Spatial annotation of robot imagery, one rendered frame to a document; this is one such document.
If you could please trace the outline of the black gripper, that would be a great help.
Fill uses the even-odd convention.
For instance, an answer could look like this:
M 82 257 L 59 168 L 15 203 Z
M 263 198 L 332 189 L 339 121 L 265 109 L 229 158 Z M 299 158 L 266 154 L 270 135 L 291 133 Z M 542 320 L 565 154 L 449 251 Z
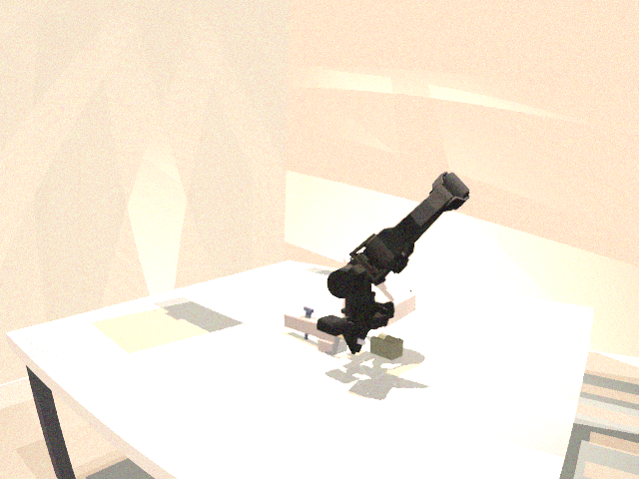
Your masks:
M 360 304 L 368 304 L 372 297 L 375 297 L 375 291 L 371 291 L 371 288 L 359 289 L 345 299 L 344 308 L 340 309 L 343 317 L 333 314 L 321 317 L 317 321 L 317 330 L 333 336 L 342 335 L 350 352 L 359 353 L 362 345 L 358 344 L 357 340 L 365 340 L 370 328 L 362 321 L 353 321 L 352 314 L 358 300 Z

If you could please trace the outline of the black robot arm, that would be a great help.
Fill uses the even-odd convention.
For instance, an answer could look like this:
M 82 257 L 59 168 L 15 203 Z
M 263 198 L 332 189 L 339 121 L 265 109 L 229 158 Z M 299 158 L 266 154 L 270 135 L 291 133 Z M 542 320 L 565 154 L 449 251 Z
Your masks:
M 347 265 L 332 272 L 326 286 L 333 296 L 347 298 L 359 289 L 371 288 L 386 281 L 386 276 L 400 274 L 407 266 L 414 251 L 414 243 L 432 226 L 443 212 L 457 211 L 470 198 L 469 188 L 454 172 L 443 172 L 432 183 L 429 196 L 399 221 L 395 227 L 373 233 L 354 249 Z M 364 251 L 357 253 L 362 248 Z M 353 321 L 362 321 L 370 329 L 388 325 L 394 317 L 392 301 L 360 304 L 358 300 L 352 314 Z M 360 316 L 360 319 L 358 317 Z

